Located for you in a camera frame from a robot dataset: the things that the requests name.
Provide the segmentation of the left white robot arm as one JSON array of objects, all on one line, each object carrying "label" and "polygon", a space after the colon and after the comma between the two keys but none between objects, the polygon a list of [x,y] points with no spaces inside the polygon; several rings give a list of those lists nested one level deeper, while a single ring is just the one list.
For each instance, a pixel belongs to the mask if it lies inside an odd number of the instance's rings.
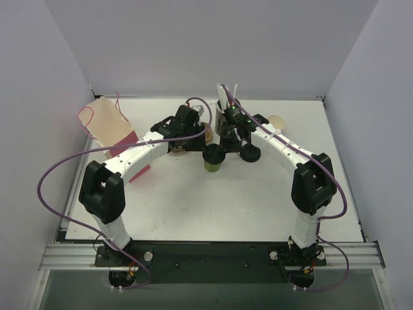
[{"label": "left white robot arm", "polygon": [[115,264],[126,265],[132,259],[132,249],[128,246],[132,239],[122,219],[126,206],[125,185],[147,165],[176,147],[189,145],[192,150],[201,151],[207,126],[200,119],[205,109],[212,112],[207,104],[181,105],[175,115],[154,124],[138,146],[128,147],[103,163],[91,161],[86,166],[79,202],[98,224]]}]

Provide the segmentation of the brown cardboard cup carrier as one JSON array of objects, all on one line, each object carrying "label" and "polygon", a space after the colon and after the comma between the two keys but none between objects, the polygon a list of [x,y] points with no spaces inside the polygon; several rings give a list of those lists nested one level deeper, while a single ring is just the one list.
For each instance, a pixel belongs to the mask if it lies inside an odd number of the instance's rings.
[{"label": "brown cardboard cup carrier", "polygon": [[204,129],[207,131],[197,138],[191,139],[189,141],[177,141],[173,142],[170,147],[171,152],[180,153],[180,152],[202,152],[204,148],[212,142],[214,137],[213,130],[206,122],[201,122],[196,124],[194,127],[189,128],[188,132],[184,133],[184,136],[192,136],[200,133]]}]

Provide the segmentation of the brown paper takeout bag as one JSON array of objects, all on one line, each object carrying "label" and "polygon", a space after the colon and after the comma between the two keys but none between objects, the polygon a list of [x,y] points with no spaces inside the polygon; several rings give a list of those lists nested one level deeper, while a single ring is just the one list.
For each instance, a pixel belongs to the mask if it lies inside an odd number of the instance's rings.
[{"label": "brown paper takeout bag", "polygon": [[78,111],[77,121],[100,147],[128,145],[139,140],[131,122],[121,112],[119,98],[115,103],[105,97],[96,99]]}]

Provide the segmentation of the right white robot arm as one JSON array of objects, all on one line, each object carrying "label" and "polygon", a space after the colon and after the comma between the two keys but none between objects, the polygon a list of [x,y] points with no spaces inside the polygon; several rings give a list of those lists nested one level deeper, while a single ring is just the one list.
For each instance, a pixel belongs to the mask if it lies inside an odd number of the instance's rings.
[{"label": "right white robot arm", "polygon": [[334,175],[332,162],[324,153],[313,154],[302,149],[282,135],[266,118],[256,114],[256,121],[236,107],[225,110],[216,108],[216,133],[222,141],[240,145],[245,141],[261,153],[268,154],[293,175],[291,198],[297,208],[297,218],[291,242],[300,249],[316,242],[317,225],[337,193],[331,180]]}]

